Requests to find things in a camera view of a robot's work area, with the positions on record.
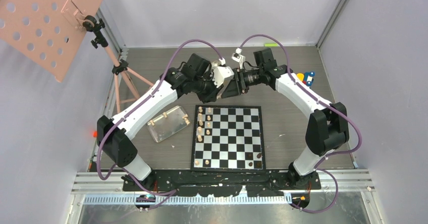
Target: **hole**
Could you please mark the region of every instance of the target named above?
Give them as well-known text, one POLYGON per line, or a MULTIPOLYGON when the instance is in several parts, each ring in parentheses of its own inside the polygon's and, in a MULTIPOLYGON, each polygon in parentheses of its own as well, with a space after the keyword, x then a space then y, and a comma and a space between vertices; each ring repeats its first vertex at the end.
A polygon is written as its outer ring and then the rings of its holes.
POLYGON ((41 37, 42 36, 42 32, 41 32, 41 29, 37 29, 36 30, 36 36, 38 36, 38 37, 41 37))
POLYGON ((45 23, 49 23, 50 17, 49 16, 44 16, 43 20, 44 20, 45 23))
POLYGON ((8 9, 8 11, 9 12, 15 12, 15 4, 14 3, 12 3, 12 2, 9 2, 7 5, 6 5, 6 8, 8 9))
POLYGON ((33 3, 33 4, 31 4, 31 8, 33 9, 33 11, 38 11, 39 5, 37 3, 33 3))
POLYGON ((21 34, 19 34, 19 32, 15 31, 13 34, 13 39, 15 41, 18 41, 19 39, 21 39, 21 34))
POLYGON ((24 26, 30 25, 30 18, 28 17, 22 18, 22 23, 24 24, 24 26))
POLYGON ((27 49, 28 49, 29 51, 33 51, 33 50, 34 50, 34 44, 33 44, 33 43, 29 43, 29 44, 27 44, 27 49))

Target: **white wall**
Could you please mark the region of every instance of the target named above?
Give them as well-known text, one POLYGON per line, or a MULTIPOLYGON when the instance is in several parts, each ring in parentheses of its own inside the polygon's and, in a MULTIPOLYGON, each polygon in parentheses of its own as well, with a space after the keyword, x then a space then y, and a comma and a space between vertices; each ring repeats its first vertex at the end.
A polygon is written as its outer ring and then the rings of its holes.
POLYGON ((361 127, 357 162, 389 223, 426 223, 427 8, 428 0, 350 0, 321 49, 333 94, 361 127))
POLYGON ((0 40, 0 223, 63 221, 112 77, 112 63, 91 39, 62 83, 0 40))
POLYGON ((128 47, 170 47, 192 38, 237 46, 258 33, 286 45, 315 44, 339 0, 105 1, 128 47))

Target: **chessboard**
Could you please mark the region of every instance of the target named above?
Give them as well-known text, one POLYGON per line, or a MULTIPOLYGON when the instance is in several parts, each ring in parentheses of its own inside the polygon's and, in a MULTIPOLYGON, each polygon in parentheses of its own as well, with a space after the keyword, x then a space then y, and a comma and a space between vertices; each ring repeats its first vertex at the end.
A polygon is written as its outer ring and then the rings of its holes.
POLYGON ((266 170, 260 106, 197 105, 190 169, 266 170))

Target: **dark gray table surface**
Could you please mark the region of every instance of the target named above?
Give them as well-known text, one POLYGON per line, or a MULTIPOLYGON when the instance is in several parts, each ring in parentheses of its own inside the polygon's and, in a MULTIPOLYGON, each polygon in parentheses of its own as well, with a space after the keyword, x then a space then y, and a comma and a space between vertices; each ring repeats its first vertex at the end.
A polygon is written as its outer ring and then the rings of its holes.
MULTIPOLYGON (((253 52, 262 47, 245 47, 243 54, 247 60, 255 65, 253 52)), ((273 53, 279 65, 286 63, 283 51, 274 47, 273 53)), ((295 73, 315 71, 312 90, 321 97, 333 101, 333 96, 324 71, 318 51, 314 46, 288 47, 291 68, 295 73)), ((165 67, 174 53, 175 48, 131 48, 127 61, 137 73, 151 82, 159 79, 165 67)), ((235 68, 238 63, 229 59, 235 48, 219 48, 220 53, 226 58, 228 66, 235 68)), ((211 48, 184 48, 173 62, 173 67, 178 67, 180 62, 187 61, 192 53, 197 53, 208 60, 216 60, 217 54, 211 48)), ((143 95, 148 85, 132 77, 139 93, 143 95)), ((131 98, 132 94, 124 83, 120 86, 121 99, 131 98)), ((196 94, 184 95, 174 103, 165 107, 162 112, 176 105, 182 106, 189 119, 193 122, 194 107, 201 104, 196 94)), ((268 169, 286 169, 304 150, 307 119, 303 113, 285 96, 273 91, 265 85, 252 86, 249 93, 239 97, 219 99, 210 103, 216 105, 259 105, 263 115, 263 131, 265 142, 266 166, 268 169)), ((122 105, 122 110, 130 103, 122 105)), ((147 127, 143 127, 132 140, 141 157, 153 169, 189 169, 192 149, 193 124, 173 135, 172 137, 156 143, 147 127)), ((101 158, 101 167, 112 165, 108 157, 101 158)), ((351 157, 348 154, 336 155, 325 161, 321 167, 325 168, 353 168, 351 157)))

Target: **black mount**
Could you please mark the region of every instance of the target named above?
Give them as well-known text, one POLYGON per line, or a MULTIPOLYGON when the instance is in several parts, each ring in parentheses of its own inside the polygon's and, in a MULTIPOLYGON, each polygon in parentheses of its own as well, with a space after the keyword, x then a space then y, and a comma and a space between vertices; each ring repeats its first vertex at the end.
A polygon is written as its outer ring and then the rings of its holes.
POLYGON ((83 22, 83 27, 86 28, 86 31, 93 32, 95 34, 95 39, 91 41, 92 45, 95 48, 98 48, 98 44, 102 47, 107 47, 109 43, 105 39, 104 35, 101 33, 101 29, 105 28, 104 21, 102 19, 97 23, 96 19, 93 16, 86 16, 85 20, 88 20, 93 23, 89 23, 87 21, 83 22))

